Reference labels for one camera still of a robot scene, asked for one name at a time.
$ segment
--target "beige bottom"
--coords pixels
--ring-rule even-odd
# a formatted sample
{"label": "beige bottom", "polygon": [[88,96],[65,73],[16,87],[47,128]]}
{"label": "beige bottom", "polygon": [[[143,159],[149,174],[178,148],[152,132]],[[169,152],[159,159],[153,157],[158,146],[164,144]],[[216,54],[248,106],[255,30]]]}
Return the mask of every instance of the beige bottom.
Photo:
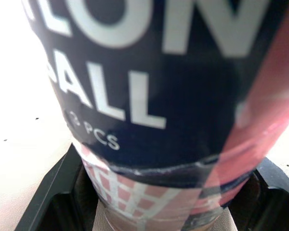
{"label": "beige bottom", "polygon": [[210,231],[211,228],[213,227],[215,221],[216,221],[216,219],[214,221],[212,221],[210,224],[201,226],[201,227],[194,229],[192,231]]}
{"label": "beige bottom", "polygon": [[[113,231],[105,218],[104,211],[104,206],[101,202],[99,202],[92,231]],[[225,209],[225,211],[215,222],[212,222],[211,224],[200,227],[193,231],[237,231],[237,229],[229,209]]]}

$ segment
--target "black plastic holder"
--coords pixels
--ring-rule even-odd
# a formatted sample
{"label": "black plastic holder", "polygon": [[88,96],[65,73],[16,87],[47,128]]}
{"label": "black plastic holder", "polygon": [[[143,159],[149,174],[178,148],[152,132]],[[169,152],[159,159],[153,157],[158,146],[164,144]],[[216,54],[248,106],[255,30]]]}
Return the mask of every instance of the black plastic holder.
{"label": "black plastic holder", "polygon": [[98,197],[74,146],[46,174],[15,231],[92,231]]}
{"label": "black plastic holder", "polygon": [[[98,197],[79,155],[46,174],[16,231],[92,231]],[[229,206],[238,231],[289,231],[289,178],[267,158]]]}

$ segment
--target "white surface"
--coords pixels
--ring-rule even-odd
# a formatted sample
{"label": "white surface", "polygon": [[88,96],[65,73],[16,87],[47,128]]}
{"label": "white surface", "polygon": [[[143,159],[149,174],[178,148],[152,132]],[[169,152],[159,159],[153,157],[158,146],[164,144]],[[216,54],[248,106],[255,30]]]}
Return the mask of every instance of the white surface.
{"label": "white surface", "polygon": [[[19,6],[0,1],[0,231],[15,229],[40,181],[71,142],[43,51]],[[289,129],[269,158],[289,176]],[[226,215],[221,224],[232,223]],[[96,222],[105,220],[99,216]]]}

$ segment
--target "pink grid pattern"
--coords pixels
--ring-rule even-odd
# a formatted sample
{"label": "pink grid pattern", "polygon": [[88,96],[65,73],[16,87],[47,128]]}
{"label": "pink grid pattern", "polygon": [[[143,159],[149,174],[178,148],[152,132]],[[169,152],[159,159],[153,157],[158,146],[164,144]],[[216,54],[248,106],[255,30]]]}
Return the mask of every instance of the pink grid pattern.
{"label": "pink grid pattern", "polygon": [[103,166],[90,164],[88,158],[94,154],[79,142],[73,143],[94,187],[111,205],[113,212],[109,217],[117,226],[121,224],[124,231],[142,231],[153,225],[169,226],[169,231],[176,231],[184,225],[201,189],[166,188],[135,182]]}

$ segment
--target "plastic wrapper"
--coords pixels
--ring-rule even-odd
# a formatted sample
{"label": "plastic wrapper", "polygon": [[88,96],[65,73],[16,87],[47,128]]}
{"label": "plastic wrapper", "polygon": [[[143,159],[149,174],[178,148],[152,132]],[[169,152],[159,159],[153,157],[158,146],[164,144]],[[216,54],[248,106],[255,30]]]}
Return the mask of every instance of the plastic wrapper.
{"label": "plastic wrapper", "polygon": [[289,124],[289,1],[24,10],[116,231],[208,230]]}

